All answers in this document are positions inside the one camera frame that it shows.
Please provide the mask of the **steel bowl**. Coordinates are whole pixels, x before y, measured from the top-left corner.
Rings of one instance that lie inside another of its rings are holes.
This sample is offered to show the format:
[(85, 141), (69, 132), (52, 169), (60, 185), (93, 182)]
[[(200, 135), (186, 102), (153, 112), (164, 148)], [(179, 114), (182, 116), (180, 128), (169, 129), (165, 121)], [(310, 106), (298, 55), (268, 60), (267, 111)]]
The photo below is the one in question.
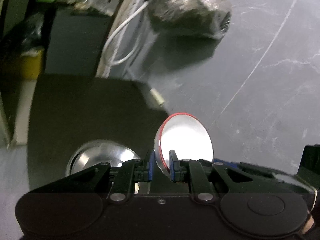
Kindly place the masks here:
[(66, 176), (75, 174), (99, 163), (121, 167), (122, 163), (140, 157), (130, 148), (110, 140), (93, 140), (80, 146), (71, 156)]

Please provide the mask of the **white red-rimmed bowl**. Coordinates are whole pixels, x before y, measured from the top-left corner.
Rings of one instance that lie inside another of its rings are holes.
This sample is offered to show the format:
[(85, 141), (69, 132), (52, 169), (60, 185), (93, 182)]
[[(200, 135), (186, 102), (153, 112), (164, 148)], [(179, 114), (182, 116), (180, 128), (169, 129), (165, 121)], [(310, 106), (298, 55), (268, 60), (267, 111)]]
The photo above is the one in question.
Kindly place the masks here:
[(175, 113), (159, 127), (153, 150), (162, 173), (169, 176), (169, 152), (174, 150), (179, 160), (203, 159), (212, 162), (214, 149), (207, 129), (189, 113)]

